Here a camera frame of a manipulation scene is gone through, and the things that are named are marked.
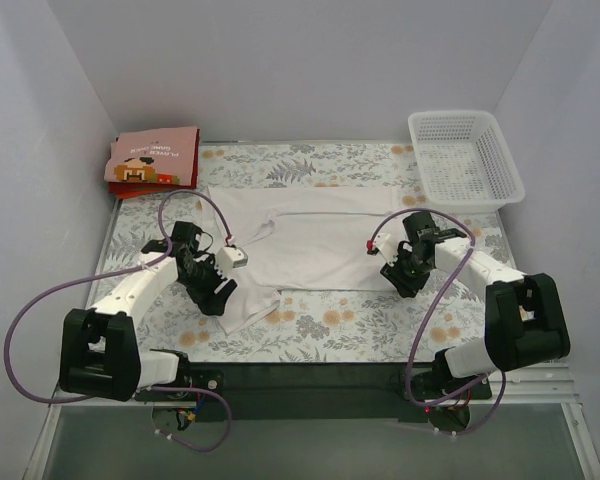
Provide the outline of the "white t shirt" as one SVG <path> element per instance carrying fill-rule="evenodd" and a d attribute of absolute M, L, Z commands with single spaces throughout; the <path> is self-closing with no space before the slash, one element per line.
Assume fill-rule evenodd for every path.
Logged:
<path fill-rule="evenodd" d="M 228 225 L 248 256 L 218 322 L 232 334 L 281 305 L 284 290 L 391 291 L 366 242 L 399 205 L 391 186 L 228 189 L 209 187 L 205 227 Z"/>

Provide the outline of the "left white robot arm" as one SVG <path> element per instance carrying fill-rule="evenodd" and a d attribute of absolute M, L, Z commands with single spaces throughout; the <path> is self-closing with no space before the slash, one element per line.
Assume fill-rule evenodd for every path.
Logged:
<path fill-rule="evenodd" d="M 243 249 L 224 246 L 216 253 L 201 248 L 203 230 L 178 221 L 166 240 L 151 240 L 141 250 L 140 268 L 87 309 L 64 319 L 59 386 L 69 393 L 127 401 L 155 387 L 173 400 L 194 385 L 186 354 L 142 351 L 137 329 L 145 314 L 170 286 L 180 284 L 207 316 L 224 314 L 237 288 L 229 273 L 245 266 Z"/>

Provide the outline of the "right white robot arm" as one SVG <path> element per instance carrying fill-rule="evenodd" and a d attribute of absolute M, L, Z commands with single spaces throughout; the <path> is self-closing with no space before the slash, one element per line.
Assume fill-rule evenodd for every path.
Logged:
<path fill-rule="evenodd" d="M 506 266 L 478 250 L 475 235 L 461 222 L 440 228 L 438 214 L 430 208 L 402 210 L 405 239 L 376 229 L 366 243 L 368 254 L 384 259 L 381 274 L 401 297 L 416 297 L 439 270 L 448 276 L 441 294 L 459 282 L 484 304 L 482 337 L 439 351 L 422 374 L 414 374 L 415 358 L 408 358 L 404 391 L 422 407 L 454 399 L 495 371 L 559 360 L 571 351 L 554 279 Z"/>

